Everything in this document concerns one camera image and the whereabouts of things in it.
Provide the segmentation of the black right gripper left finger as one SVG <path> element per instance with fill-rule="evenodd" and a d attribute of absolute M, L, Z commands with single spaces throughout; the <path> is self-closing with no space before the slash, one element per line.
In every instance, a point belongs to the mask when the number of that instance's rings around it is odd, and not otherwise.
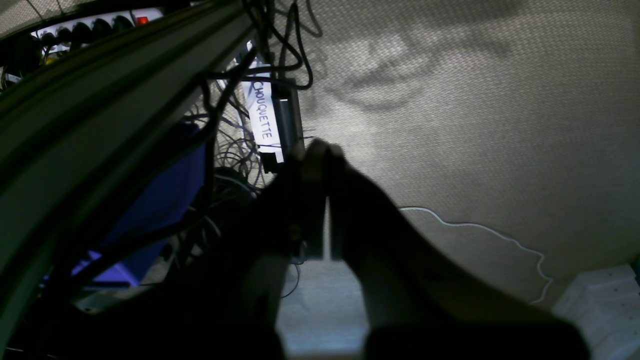
<path fill-rule="evenodd" d="M 297 145 L 274 181 L 184 272 L 78 326 L 67 360 L 284 360 L 275 328 L 304 243 Z"/>

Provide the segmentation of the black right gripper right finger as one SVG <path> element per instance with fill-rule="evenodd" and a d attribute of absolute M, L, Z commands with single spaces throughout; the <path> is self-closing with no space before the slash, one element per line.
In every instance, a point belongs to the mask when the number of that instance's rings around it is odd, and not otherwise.
<path fill-rule="evenodd" d="M 455 264 L 330 145 L 332 252 L 359 281 L 364 360 L 589 360 L 580 332 Z"/>

